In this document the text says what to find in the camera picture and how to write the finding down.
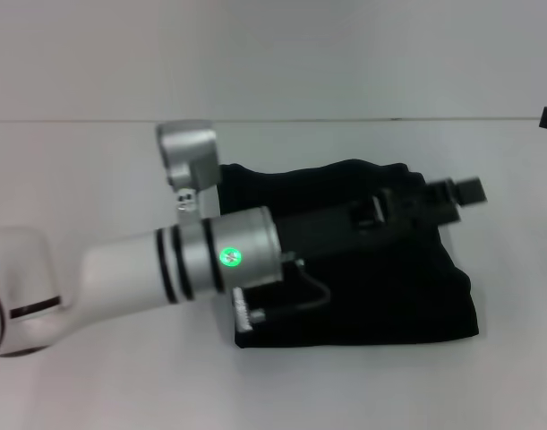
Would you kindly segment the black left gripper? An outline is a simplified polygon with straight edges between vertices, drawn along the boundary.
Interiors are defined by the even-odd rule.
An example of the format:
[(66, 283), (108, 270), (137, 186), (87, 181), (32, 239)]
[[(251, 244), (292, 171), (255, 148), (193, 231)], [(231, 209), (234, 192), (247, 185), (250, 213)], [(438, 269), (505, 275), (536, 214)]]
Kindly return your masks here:
[(415, 232), (416, 224), (460, 221), (459, 209), (487, 202), (478, 177), (444, 179), (408, 188), (381, 188), (342, 203), (275, 215), (286, 260), (319, 260), (356, 251), (375, 252)]

